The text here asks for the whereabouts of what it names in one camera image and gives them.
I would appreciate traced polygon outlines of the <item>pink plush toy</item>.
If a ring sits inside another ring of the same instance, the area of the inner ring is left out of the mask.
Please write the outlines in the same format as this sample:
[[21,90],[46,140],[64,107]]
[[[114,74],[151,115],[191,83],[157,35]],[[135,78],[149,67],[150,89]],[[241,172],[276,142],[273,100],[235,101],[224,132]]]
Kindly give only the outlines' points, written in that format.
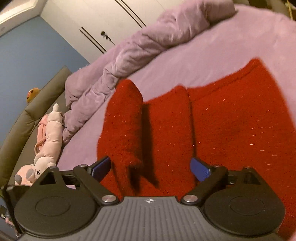
[[56,103],[39,123],[33,164],[22,166],[18,170],[14,176],[15,185],[32,186],[46,169],[56,166],[62,148],[62,132],[62,113]]

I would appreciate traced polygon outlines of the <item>purple fluffy duvet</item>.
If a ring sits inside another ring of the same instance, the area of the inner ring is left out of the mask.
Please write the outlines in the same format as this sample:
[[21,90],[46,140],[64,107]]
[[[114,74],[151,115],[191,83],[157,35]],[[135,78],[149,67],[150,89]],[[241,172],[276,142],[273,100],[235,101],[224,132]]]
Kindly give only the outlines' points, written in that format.
[[234,14],[233,1],[184,1],[71,74],[65,82],[69,110],[63,116],[63,143],[67,144],[104,104],[119,80],[143,68],[163,51],[190,41],[211,24]]

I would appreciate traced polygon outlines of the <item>purple bed sheet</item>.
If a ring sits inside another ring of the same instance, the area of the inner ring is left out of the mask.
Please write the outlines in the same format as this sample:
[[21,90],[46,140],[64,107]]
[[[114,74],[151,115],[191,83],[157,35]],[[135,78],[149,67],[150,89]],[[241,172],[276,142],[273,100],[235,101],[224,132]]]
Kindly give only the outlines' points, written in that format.
[[[190,41],[171,47],[123,80],[132,81],[143,100],[166,94],[176,86],[203,87],[259,60],[276,82],[295,124],[295,21],[265,9],[234,4],[235,14],[215,22]],[[107,105],[104,104],[64,144],[60,170],[91,165],[97,156]]]

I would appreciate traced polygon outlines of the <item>grey upholstered headboard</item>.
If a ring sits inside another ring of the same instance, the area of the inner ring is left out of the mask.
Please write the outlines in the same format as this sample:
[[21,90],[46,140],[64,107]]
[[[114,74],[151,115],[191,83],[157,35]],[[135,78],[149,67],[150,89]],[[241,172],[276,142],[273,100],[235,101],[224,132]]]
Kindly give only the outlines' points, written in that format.
[[71,71],[64,66],[25,107],[1,147],[1,186],[13,185],[14,175],[26,164],[32,164],[37,143],[37,129],[42,117],[55,103],[65,113],[65,81]]

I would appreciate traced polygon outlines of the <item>orange plush toy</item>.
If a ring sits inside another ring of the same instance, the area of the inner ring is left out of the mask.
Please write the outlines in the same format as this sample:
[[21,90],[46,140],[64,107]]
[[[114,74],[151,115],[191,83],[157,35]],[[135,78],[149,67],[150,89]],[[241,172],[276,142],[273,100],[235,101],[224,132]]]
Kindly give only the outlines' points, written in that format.
[[29,104],[37,95],[38,93],[40,92],[40,89],[35,87],[35,88],[32,88],[28,94],[27,94],[27,104]]

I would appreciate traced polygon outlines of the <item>red knit sweater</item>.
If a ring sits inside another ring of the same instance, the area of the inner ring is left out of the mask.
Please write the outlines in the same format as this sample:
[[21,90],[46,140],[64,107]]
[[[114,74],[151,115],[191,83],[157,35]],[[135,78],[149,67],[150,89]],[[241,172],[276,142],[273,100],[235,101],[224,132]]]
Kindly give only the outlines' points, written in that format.
[[132,81],[121,81],[107,105],[97,156],[110,157],[102,185],[119,198],[181,198],[197,183],[192,157],[229,169],[252,166],[285,205],[280,235],[295,232],[295,124],[257,59],[214,83],[179,85],[146,102]]

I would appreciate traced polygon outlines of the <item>dark charm on wardrobe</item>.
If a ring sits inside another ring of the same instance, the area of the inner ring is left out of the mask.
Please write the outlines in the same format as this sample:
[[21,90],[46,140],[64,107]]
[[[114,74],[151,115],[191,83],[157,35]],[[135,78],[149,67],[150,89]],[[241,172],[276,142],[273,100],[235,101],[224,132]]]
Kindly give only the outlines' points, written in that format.
[[111,42],[111,43],[115,46],[114,42],[113,42],[112,39],[107,35],[107,33],[106,33],[105,31],[101,31],[100,35],[101,35],[102,37],[104,37],[104,39],[108,40],[109,42]]

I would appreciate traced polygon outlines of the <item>white wardrobe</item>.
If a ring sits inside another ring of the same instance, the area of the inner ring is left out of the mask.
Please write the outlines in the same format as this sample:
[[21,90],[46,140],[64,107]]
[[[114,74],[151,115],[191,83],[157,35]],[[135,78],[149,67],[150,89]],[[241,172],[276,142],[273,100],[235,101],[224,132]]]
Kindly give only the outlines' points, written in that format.
[[41,17],[89,63],[115,45],[153,24],[175,1],[47,1]]

